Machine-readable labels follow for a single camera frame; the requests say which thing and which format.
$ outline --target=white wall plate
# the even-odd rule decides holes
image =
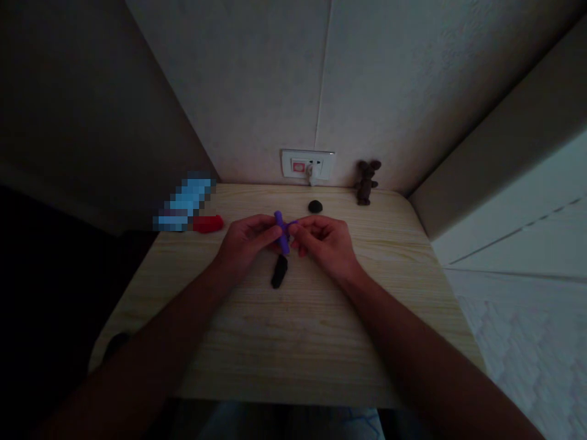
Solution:
[[[283,177],[308,178],[306,169],[312,163],[317,178],[328,180],[334,168],[335,159],[334,152],[281,150],[281,170]]]

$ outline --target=hand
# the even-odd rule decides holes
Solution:
[[[246,276],[261,249],[266,246],[273,250],[279,248],[273,242],[281,234],[282,230],[272,216],[258,214],[234,221],[210,266],[216,269],[216,276],[230,279],[232,285],[236,285]]]
[[[324,216],[308,216],[289,227],[300,257],[312,255],[314,260],[336,282],[341,282],[361,271],[353,251],[349,227],[342,220]]]

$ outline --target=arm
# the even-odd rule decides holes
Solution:
[[[507,396],[442,336],[373,281],[358,263],[344,222],[322,216],[289,229],[353,304],[404,400],[445,438],[542,435]]]
[[[139,438],[179,386],[214,311],[281,234],[271,216],[233,222],[210,266],[88,376],[38,436]]]

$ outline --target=black clay piece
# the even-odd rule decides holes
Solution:
[[[318,200],[312,200],[308,205],[308,211],[317,214],[322,211],[322,204]]]
[[[281,282],[283,281],[283,277],[286,275],[287,272],[287,258],[283,255],[277,257],[277,264],[275,265],[275,270],[273,272],[273,278],[271,278],[271,285],[273,288],[279,288]]]
[[[108,359],[110,359],[112,355],[116,353],[129,340],[130,334],[128,333],[118,333],[118,335],[113,336],[110,342],[108,342],[108,346],[106,347],[106,352],[104,353],[102,362],[106,362]]]

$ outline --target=purple clay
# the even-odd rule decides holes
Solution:
[[[297,223],[297,220],[292,221],[291,223],[283,223],[283,216],[281,215],[281,211],[275,211],[274,213],[275,215],[275,223],[277,223],[278,226],[280,226],[281,230],[283,231],[283,233],[281,234],[281,237],[279,237],[277,240],[275,240],[278,244],[279,247],[281,247],[281,253],[283,255],[287,255],[289,254],[289,232],[287,231],[287,229],[289,228],[290,225]]]

